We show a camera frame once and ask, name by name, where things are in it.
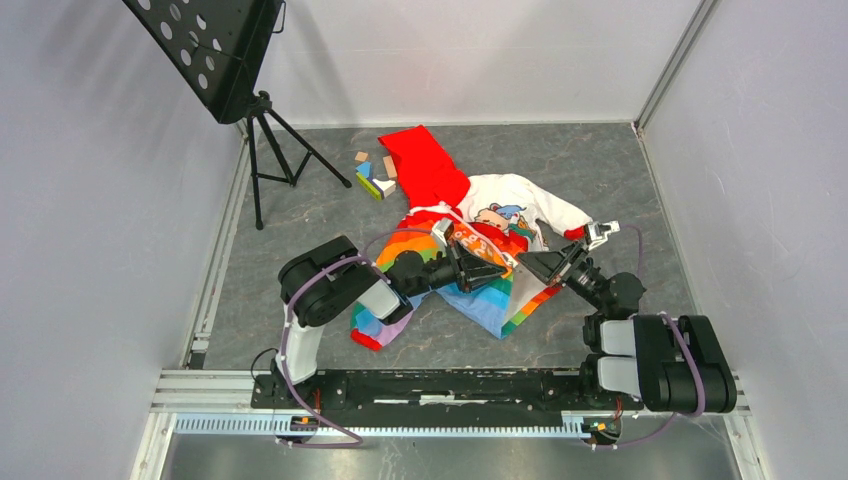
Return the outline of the rainbow and white kids jacket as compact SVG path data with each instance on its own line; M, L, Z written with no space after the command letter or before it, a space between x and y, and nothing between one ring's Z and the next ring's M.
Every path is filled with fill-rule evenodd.
M508 272L470 293L454 284L435 292L496 338L505 338L557 291L520 270L518 254L548 250L541 224L576 240L591 217L523 176L466 175L424 126L378 140L392 158L410 209L377 257L377 266L388 270L405 251L434 259L439 246L429 232L438 221L451 220L454 240Z

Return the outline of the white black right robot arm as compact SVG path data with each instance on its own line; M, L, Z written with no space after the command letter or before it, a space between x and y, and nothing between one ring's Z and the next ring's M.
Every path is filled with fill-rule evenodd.
M591 351L577 382L585 405L602 408L624 394L654 412L735 409L736 382L708 317L641 312L646 289L638 276L605 276L580 243L521 253L517 260L546 285L566 287L596 309L582 328Z

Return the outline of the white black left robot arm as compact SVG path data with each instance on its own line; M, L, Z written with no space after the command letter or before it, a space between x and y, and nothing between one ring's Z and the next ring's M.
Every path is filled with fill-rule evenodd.
M387 271L361 255L346 236L337 237L289 261L279 272L285 320L276 356L281 376L275 392L290 407L314 394L317 352L326 324L352 305L375 319L378 331L394 332L411 317L414 301L442 287L471 293L508 273L454 240L445 240L434 258L414 250L399 253Z

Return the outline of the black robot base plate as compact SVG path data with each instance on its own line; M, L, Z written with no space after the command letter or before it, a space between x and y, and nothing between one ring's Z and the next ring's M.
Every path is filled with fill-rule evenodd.
M256 377L251 406L296 409L296 395L346 428L554 427L564 412L643 407L624 394L585 393L577 370L551 368L326 369L293 390L273 372Z

